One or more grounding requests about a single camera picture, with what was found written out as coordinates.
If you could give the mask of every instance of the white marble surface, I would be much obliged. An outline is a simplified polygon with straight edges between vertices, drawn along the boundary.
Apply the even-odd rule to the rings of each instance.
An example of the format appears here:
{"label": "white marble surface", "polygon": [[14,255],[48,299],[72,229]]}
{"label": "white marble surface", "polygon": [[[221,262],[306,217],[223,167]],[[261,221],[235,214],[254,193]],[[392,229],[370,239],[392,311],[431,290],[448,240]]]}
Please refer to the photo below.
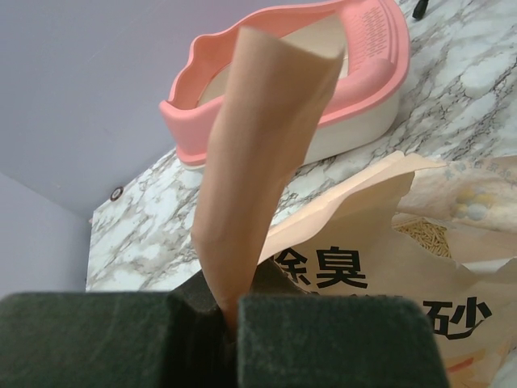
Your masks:
{"label": "white marble surface", "polygon": [[[394,150],[447,160],[517,154],[517,2],[430,0],[420,22],[410,17],[416,0],[399,4],[412,58],[393,129],[300,169],[274,223]],[[198,271],[189,229],[200,181],[172,151],[96,209],[87,290],[170,290]],[[517,387],[515,358],[494,386]]]}

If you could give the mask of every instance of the kraft paper bag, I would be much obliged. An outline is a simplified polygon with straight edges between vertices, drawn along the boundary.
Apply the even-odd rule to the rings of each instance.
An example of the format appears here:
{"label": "kraft paper bag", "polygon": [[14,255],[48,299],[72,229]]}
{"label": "kraft paper bag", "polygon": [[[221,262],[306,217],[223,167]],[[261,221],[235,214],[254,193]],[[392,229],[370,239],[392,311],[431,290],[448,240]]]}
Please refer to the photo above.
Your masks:
{"label": "kraft paper bag", "polygon": [[514,177],[517,158],[397,152],[273,227],[260,261],[307,293],[416,301],[452,386],[487,387],[517,335]]}
{"label": "kraft paper bag", "polygon": [[341,48],[320,57],[248,27],[239,31],[191,230],[230,334],[282,191],[304,161],[342,65]]}

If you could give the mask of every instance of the cat litter bag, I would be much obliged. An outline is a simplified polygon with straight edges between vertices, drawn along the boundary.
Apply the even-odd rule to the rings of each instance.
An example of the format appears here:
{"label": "cat litter bag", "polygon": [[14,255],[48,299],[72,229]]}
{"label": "cat litter bag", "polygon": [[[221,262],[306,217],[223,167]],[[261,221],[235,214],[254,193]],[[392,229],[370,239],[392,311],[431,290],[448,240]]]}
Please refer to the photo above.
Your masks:
{"label": "cat litter bag", "polygon": [[515,198],[517,157],[395,153],[271,228],[260,261],[307,293],[412,299],[452,386],[487,387],[517,334]]}

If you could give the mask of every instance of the dark green sponge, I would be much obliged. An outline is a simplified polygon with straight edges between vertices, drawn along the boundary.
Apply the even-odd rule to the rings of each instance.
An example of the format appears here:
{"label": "dark green sponge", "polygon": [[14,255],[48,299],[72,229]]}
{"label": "dark green sponge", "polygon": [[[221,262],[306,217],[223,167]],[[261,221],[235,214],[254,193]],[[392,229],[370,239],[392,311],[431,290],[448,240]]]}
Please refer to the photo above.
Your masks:
{"label": "dark green sponge", "polygon": [[0,387],[205,386],[219,365],[220,313],[166,293],[20,294],[0,302]]}
{"label": "dark green sponge", "polygon": [[401,297],[244,297],[241,388],[441,388],[431,325]]}

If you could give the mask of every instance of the cat litter box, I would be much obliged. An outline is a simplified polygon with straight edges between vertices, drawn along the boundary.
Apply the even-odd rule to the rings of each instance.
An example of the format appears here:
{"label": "cat litter box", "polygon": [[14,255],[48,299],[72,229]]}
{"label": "cat litter box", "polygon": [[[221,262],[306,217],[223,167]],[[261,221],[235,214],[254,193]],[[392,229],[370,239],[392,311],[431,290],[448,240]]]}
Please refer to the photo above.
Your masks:
{"label": "cat litter box", "polygon": [[186,67],[176,77],[169,99],[160,103],[186,168],[204,166],[240,26],[257,28],[320,55],[346,48],[334,96],[304,164],[374,141],[394,122],[410,60],[406,20],[394,0],[276,6],[192,42]]}

